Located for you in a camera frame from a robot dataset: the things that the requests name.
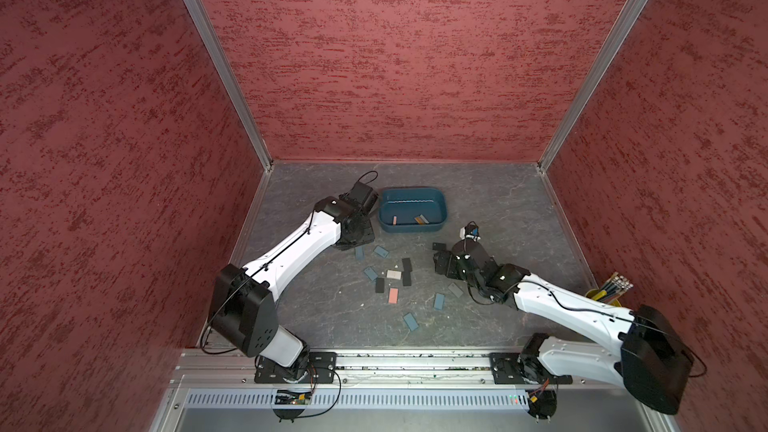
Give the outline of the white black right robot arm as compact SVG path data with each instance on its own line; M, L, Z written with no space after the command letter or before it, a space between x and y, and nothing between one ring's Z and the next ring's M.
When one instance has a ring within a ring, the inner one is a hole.
M497 263L476 240L436 243L433 251L436 273L465 283L486 304L537 315L580 335L567 341L535 333L514 363L499 366L503 376L538 387L529 394L533 417L550 417L555 386L574 377L621 386L656 412L678 413L697 356L657 309L632 310L570 292L523 267Z

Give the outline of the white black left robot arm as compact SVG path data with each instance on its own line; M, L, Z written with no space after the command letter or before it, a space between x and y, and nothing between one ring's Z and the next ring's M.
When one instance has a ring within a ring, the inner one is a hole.
M297 383L310 373L307 343L279 324L277 302L318 255L353 249L375 238L375 192L348 192L318 201L304 222L270 251L244 266L229 264L215 280L205 331L215 331L247 357L263 358Z

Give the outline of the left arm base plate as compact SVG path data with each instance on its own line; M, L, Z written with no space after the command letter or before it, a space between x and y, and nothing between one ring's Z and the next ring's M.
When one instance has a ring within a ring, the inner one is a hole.
M335 380L338 355L334 352L304 351L290 366L259 356L255 360L257 384L331 384Z

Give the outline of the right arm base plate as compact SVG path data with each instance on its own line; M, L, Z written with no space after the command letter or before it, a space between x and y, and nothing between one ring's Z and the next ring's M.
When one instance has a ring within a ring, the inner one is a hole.
M538 358L519 353L491 353L490 370L496 385L571 385L570 375L554 375Z

